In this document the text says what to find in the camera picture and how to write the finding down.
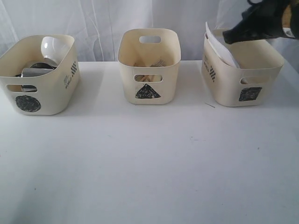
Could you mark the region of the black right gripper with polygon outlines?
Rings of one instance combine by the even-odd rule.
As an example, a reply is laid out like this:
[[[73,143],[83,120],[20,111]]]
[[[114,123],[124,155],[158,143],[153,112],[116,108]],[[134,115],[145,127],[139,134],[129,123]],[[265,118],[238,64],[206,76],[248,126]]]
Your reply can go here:
[[[299,37],[299,2],[297,0],[248,1],[242,22],[223,31],[227,44],[273,38]]]

